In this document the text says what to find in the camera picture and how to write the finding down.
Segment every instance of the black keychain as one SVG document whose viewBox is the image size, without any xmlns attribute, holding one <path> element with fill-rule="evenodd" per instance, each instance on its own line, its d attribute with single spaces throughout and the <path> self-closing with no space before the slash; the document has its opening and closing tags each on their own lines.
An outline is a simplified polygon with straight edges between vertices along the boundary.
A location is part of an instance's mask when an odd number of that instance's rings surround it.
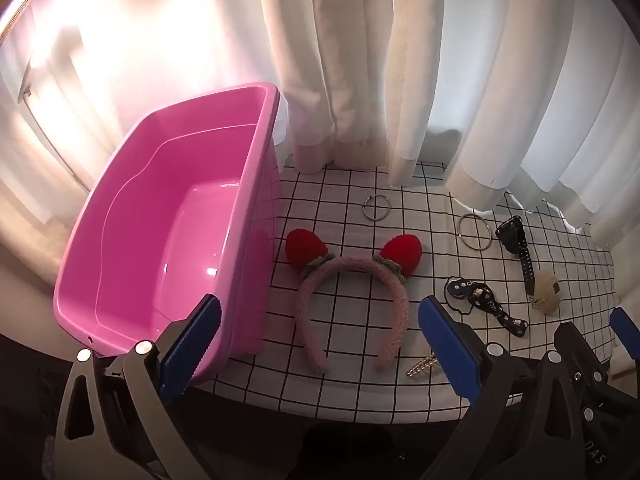
<svg viewBox="0 0 640 480">
<path fill-rule="evenodd" d="M 483 312 L 495 316 L 498 323 L 514 336 L 524 337 L 527 333 L 529 324 L 523 319 L 509 316 L 502 308 L 502 305 L 495 299 L 494 292 L 486 283 L 474 282 L 473 280 L 452 276 L 447 280 L 447 283 L 445 283 L 444 289 L 444 298 L 449 308 L 463 316 L 467 316 L 471 311 L 462 312 L 452 306 L 447 299 L 447 293 L 457 300 L 467 300 L 472 308 L 478 307 Z"/>
</svg>

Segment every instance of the pink plastic tub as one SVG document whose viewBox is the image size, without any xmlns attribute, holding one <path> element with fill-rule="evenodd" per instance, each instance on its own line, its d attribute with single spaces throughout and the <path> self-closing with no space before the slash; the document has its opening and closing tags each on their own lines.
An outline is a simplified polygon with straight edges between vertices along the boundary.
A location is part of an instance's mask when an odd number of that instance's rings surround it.
<svg viewBox="0 0 640 480">
<path fill-rule="evenodd" d="M 127 135 L 84 204 L 54 292 L 62 328 L 102 355 L 155 340 L 207 292 L 222 324 L 195 381 L 255 353 L 273 270 L 278 168 L 267 83 L 152 112 Z"/>
</svg>

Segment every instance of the beige pom-pom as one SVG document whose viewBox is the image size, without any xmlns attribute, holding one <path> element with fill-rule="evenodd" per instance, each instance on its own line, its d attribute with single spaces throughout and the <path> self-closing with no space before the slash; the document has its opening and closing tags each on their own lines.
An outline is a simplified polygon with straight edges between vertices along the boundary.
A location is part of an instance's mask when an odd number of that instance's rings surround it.
<svg viewBox="0 0 640 480">
<path fill-rule="evenodd" d="M 549 269 L 536 272 L 536 287 L 533 292 L 533 308 L 548 315 L 560 305 L 560 287 L 555 274 Z"/>
</svg>

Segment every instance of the buckle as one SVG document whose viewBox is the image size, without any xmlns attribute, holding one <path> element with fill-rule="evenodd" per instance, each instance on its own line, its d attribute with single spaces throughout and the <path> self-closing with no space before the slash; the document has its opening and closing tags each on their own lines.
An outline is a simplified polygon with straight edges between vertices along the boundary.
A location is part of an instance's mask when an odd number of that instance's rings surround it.
<svg viewBox="0 0 640 480">
<path fill-rule="evenodd" d="M 527 248 L 522 218 L 518 215 L 512 216 L 498 226 L 495 230 L 495 236 L 511 254 L 520 254 Z"/>
</svg>

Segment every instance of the pink fuzzy headband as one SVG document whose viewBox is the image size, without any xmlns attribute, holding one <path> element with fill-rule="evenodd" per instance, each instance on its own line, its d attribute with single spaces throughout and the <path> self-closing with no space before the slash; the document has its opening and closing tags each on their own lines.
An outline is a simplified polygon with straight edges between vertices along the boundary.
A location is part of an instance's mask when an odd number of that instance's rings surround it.
<svg viewBox="0 0 640 480">
<path fill-rule="evenodd" d="M 420 263 L 422 246 L 415 235 L 399 235 L 385 244 L 380 255 L 373 259 L 354 256 L 336 258 L 315 234 L 295 229 L 287 235 L 285 246 L 291 266 L 304 281 L 296 295 L 296 323 L 311 364 L 319 372 L 326 372 L 328 360 L 311 330 L 307 304 L 314 290 L 327 278 L 341 270 L 360 270 L 372 274 L 386 285 L 394 302 L 394 322 L 376 358 L 376 366 L 383 368 L 398 354 L 408 322 L 408 300 L 404 283 Z"/>
</svg>

